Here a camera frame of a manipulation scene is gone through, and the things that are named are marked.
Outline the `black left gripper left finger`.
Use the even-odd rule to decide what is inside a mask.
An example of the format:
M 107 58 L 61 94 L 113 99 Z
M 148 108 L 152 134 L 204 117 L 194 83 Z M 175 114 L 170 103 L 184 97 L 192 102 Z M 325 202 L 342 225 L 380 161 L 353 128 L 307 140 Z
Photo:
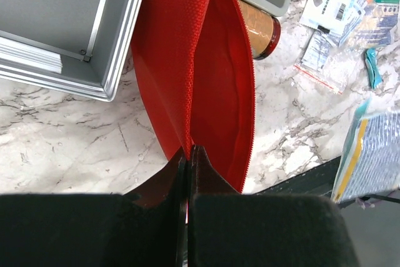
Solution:
M 126 194 L 4 194 L 2 266 L 181 266 L 186 158 Z

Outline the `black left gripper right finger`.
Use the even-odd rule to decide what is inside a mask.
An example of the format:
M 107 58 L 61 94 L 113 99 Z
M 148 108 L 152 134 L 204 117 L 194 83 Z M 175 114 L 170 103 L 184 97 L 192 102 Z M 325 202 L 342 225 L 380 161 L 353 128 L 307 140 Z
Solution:
M 189 266 L 358 266 L 339 208 L 323 196 L 240 194 L 194 146 Z

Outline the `silvery clear foil packet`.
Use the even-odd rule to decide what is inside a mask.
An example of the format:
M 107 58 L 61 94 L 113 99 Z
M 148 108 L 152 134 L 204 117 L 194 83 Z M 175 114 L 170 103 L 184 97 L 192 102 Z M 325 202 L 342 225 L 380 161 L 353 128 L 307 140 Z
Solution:
M 367 99 L 354 112 L 331 199 L 335 203 L 399 189 L 399 110 Z

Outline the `clear ziplock bag red line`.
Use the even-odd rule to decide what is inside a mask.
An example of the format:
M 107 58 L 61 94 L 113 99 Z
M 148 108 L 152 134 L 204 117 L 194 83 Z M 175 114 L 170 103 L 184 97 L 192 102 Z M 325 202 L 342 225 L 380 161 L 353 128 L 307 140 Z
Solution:
M 333 46 L 326 35 L 315 30 L 294 67 L 336 94 L 344 92 L 363 49 L 344 43 Z

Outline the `red first aid kit pouch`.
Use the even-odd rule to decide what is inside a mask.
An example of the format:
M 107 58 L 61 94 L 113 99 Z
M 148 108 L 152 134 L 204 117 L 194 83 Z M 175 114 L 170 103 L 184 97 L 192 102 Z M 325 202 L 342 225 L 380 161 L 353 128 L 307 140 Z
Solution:
M 215 170 L 242 191 L 254 141 L 255 76 L 237 0 L 142 0 L 131 49 L 165 156 L 203 146 Z

